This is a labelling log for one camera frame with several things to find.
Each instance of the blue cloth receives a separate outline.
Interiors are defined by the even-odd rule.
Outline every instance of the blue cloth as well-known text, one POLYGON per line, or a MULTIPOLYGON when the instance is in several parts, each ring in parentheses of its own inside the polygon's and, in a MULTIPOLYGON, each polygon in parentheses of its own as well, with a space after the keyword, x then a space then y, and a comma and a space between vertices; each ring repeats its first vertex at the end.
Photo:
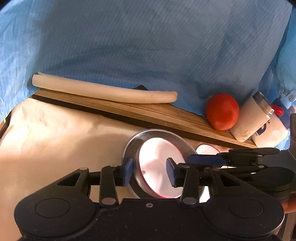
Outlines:
MULTIPOLYGON (((296 8, 292 8, 290 20, 280 42, 278 50, 264 76, 258 89, 272 103, 281 95, 281 101, 286 108, 296 100, 296 8)), ((289 148, 290 135, 276 148, 286 150, 289 148)))
POLYGON ((199 115, 217 93, 242 104, 291 9, 286 0, 12 0, 0 11, 0 120, 37 91, 37 71, 177 91, 174 105, 199 115))

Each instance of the screw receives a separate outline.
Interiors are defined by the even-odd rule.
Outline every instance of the screw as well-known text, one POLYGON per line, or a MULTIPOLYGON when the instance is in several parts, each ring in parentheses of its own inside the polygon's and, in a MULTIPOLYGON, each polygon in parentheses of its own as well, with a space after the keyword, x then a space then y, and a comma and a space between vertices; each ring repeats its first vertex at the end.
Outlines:
POLYGON ((112 197, 105 197, 102 199, 102 204, 104 205, 113 205, 116 203, 116 199, 112 197))
POLYGON ((146 207, 153 207, 152 203, 146 203, 146 207))
POLYGON ((185 197, 185 198, 183 198, 182 201, 183 201, 183 203, 185 203, 187 205, 193 205, 193 204, 197 203, 197 200, 194 197, 185 197))

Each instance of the person's hand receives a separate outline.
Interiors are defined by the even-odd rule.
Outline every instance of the person's hand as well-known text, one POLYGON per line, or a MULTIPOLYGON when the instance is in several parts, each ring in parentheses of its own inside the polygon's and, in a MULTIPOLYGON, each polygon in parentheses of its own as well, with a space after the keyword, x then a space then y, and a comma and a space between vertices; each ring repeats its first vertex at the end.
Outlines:
POLYGON ((291 194, 288 201, 282 203, 285 213, 296 212, 296 193, 291 194))

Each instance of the red cap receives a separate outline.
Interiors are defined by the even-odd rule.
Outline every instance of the red cap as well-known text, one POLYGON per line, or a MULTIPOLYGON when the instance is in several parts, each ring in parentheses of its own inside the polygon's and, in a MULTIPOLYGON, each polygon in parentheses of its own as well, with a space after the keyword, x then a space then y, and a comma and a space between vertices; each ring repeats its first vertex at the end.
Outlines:
POLYGON ((284 113, 284 109, 282 107, 276 106, 274 104, 271 104, 271 107, 274 109, 274 113, 277 116, 281 116, 284 113))

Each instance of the white foam tube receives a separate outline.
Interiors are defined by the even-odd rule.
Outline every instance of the white foam tube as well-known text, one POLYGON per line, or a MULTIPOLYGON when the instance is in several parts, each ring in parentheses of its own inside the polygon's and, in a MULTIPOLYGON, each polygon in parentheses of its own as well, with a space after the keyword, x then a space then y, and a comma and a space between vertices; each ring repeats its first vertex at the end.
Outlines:
POLYGON ((75 95, 138 104, 172 103, 177 100, 178 95, 175 91, 126 89, 81 80, 72 80, 40 72, 33 75, 32 84, 36 87, 75 95))

